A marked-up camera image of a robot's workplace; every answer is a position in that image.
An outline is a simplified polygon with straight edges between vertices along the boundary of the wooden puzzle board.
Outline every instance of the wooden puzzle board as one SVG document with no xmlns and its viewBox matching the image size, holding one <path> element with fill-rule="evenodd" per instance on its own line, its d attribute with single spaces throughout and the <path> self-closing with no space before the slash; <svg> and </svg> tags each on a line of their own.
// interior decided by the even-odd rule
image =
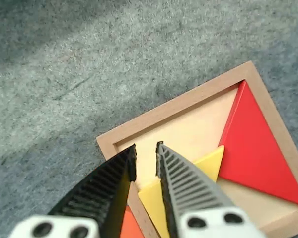
<svg viewBox="0 0 298 238">
<path fill-rule="evenodd" d="M 298 151 L 254 65 L 245 63 L 97 138 L 106 159 L 136 144 L 137 180 L 128 203 L 145 237 L 158 237 L 138 198 L 139 189 L 155 179 L 156 143 L 164 141 L 190 161 L 216 149 L 242 80 L 249 84 L 298 182 Z M 298 234 L 298 205 L 224 179 L 218 185 L 269 237 Z"/>
</svg>

